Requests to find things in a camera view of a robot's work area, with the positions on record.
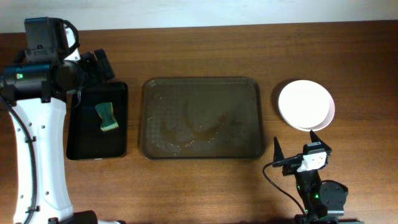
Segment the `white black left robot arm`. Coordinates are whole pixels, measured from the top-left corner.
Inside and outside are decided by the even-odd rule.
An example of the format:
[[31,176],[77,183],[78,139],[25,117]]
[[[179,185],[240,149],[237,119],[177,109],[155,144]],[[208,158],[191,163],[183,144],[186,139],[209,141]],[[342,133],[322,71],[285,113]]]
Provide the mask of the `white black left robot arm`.
[[98,223],[91,210],[75,212],[65,178],[63,125],[67,95],[114,78],[104,50],[79,54],[69,21],[24,21],[27,48],[1,75],[1,101],[14,125],[18,198],[14,223]]

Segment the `white plate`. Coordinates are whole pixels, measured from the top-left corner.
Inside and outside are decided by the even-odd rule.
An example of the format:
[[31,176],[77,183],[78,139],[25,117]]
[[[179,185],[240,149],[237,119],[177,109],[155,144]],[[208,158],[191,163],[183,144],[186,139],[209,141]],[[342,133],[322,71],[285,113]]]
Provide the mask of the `white plate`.
[[325,119],[330,100],[333,100],[331,94],[320,84],[310,80],[297,80],[283,87],[277,106],[287,124],[308,128]]
[[306,132],[319,131],[319,130],[322,130],[325,127],[327,127],[333,121],[334,117],[335,117],[335,102],[333,100],[330,100],[328,113],[327,113],[325,119],[320,124],[313,126],[313,127],[308,127],[308,128],[296,126],[293,124],[290,124],[290,125],[291,125],[291,127],[301,130],[301,131],[306,131]]

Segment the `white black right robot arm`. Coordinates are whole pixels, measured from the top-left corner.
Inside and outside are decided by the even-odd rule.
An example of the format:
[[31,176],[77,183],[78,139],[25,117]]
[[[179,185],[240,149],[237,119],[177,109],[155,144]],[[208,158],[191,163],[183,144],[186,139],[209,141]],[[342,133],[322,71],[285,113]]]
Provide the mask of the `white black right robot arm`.
[[269,183],[298,205],[302,213],[294,217],[295,223],[360,223],[359,220],[341,219],[345,214],[348,188],[334,180],[321,180],[318,171],[328,164],[332,149],[314,131],[310,131],[310,139],[311,142],[303,146],[303,152],[285,157],[278,139],[274,138],[273,160],[264,166],[281,167],[283,176],[294,176],[303,204],[273,181]]

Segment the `green yellow sponge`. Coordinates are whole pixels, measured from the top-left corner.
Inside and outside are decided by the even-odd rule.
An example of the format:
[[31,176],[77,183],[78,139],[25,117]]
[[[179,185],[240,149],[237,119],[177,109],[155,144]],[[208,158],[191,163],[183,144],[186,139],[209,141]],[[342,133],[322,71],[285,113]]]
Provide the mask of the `green yellow sponge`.
[[95,110],[101,118],[100,129],[102,132],[107,132],[119,128],[116,121],[112,102],[100,103],[95,106]]

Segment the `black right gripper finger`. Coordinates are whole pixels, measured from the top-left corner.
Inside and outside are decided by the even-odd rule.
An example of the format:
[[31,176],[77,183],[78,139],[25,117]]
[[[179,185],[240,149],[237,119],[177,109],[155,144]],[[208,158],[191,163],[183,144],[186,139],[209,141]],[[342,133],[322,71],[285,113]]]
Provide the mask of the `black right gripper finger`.
[[311,139],[312,143],[319,142],[320,145],[321,145],[324,149],[329,149],[329,148],[330,148],[326,143],[324,143],[324,142],[315,134],[315,132],[314,132],[313,130],[310,130],[310,139]]
[[274,155],[273,155],[273,161],[272,161],[272,166],[273,167],[281,167],[284,165],[285,157],[282,152],[282,148],[279,144],[278,138],[275,136],[274,137]]

